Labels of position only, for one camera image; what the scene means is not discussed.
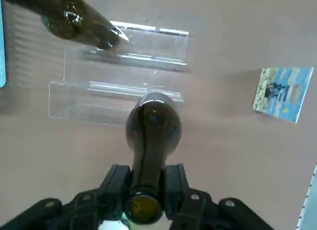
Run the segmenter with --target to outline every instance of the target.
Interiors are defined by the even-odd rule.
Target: bottle body
[[[42,18],[53,35],[100,49],[119,43],[119,30],[83,0],[8,0]]]
[[[131,189],[157,195],[165,161],[181,138],[181,122],[170,97],[153,92],[143,97],[126,125],[128,145],[134,151]]]

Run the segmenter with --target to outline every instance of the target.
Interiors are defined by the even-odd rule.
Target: table
[[[167,162],[184,163],[190,185],[215,201],[240,198],[275,229],[294,229],[317,160],[317,77],[298,124],[251,107],[260,68],[315,65],[317,0],[86,1],[111,20],[189,31],[183,137]],[[70,201],[133,158],[124,128],[48,118],[49,82],[62,79],[71,42],[3,7],[0,224],[45,197]]]

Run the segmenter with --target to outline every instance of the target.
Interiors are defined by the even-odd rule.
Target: clear acrylic stand
[[[63,81],[50,83],[49,116],[125,125],[138,100],[162,92],[181,104],[188,33],[112,22],[128,38],[117,48],[65,50]]]

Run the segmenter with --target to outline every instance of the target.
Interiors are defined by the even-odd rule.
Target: brown bottle
[[[42,16],[53,35],[101,49],[116,46],[122,32],[83,0],[7,0]]]

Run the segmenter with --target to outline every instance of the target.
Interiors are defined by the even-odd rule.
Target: small postcard
[[[314,68],[263,68],[253,109],[296,123]]]

